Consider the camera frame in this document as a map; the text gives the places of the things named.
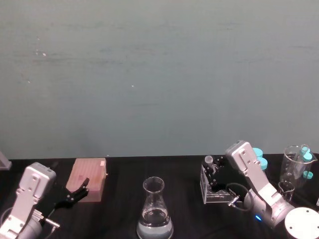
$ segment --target clear plastic holder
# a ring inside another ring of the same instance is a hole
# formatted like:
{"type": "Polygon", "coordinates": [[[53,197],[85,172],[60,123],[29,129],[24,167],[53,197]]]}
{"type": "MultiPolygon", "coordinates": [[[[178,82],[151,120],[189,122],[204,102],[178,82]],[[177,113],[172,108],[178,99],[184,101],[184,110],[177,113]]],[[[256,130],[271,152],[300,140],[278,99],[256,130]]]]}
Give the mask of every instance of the clear plastic holder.
{"type": "Polygon", "coordinates": [[[228,203],[234,197],[232,197],[226,190],[220,190],[218,192],[213,192],[208,183],[206,175],[204,173],[203,166],[200,172],[200,189],[203,197],[203,203],[228,203]]]}
{"type": "Polygon", "coordinates": [[[1,152],[0,152],[0,171],[10,170],[12,162],[9,161],[1,152]]]}

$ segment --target blue screw cap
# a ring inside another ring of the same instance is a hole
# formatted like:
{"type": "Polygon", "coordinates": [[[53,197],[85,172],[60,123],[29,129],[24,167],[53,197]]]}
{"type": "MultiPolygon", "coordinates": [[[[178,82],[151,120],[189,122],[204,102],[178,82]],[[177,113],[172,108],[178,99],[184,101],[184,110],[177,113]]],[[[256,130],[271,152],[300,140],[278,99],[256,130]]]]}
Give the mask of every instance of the blue screw cap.
{"type": "Polygon", "coordinates": [[[313,173],[311,173],[310,171],[304,171],[304,178],[307,178],[307,179],[312,179],[314,176],[313,173]]]}
{"type": "Polygon", "coordinates": [[[262,170],[265,170],[268,166],[268,161],[264,158],[258,157],[257,160],[260,162],[260,167],[262,170]]]}
{"type": "Polygon", "coordinates": [[[261,149],[259,149],[259,148],[253,148],[253,150],[254,150],[254,152],[255,152],[257,158],[258,158],[258,157],[261,157],[261,158],[263,157],[263,151],[262,151],[261,149]]]}
{"type": "Polygon", "coordinates": [[[313,155],[311,153],[305,153],[303,156],[304,162],[308,163],[313,159],[313,155]]]}
{"type": "Polygon", "coordinates": [[[302,147],[302,149],[300,150],[300,153],[310,153],[310,148],[308,148],[307,146],[302,147]]]}

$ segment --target blue led light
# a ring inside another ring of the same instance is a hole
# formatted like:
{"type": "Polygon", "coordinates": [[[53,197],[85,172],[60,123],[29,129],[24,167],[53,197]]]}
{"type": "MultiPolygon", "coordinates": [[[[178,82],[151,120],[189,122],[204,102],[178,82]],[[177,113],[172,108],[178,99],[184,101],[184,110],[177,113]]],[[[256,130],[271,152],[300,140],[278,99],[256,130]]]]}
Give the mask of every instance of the blue led light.
{"type": "Polygon", "coordinates": [[[259,221],[259,222],[261,222],[262,220],[261,220],[261,217],[260,216],[258,216],[258,215],[255,215],[255,218],[257,219],[257,221],[259,221]]]}

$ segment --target pipette tip box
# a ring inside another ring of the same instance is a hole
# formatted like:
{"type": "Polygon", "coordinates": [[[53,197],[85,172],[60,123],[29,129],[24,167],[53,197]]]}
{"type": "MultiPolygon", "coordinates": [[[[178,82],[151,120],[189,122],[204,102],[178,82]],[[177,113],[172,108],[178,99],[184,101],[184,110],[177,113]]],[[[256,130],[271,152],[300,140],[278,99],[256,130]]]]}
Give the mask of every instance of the pipette tip box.
{"type": "Polygon", "coordinates": [[[107,176],[105,158],[77,158],[74,162],[66,188],[76,191],[89,178],[89,194],[80,202],[100,202],[107,176]]]}

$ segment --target white round lid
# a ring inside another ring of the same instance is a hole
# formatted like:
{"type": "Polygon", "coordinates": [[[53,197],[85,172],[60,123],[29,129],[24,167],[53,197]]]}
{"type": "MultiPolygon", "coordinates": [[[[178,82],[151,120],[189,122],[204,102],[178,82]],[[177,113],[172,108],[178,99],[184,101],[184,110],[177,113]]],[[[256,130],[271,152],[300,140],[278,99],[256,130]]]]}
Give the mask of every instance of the white round lid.
{"type": "Polygon", "coordinates": [[[285,218],[285,227],[293,238],[319,238],[319,213],[310,208],[295,208],[285,218]]]}

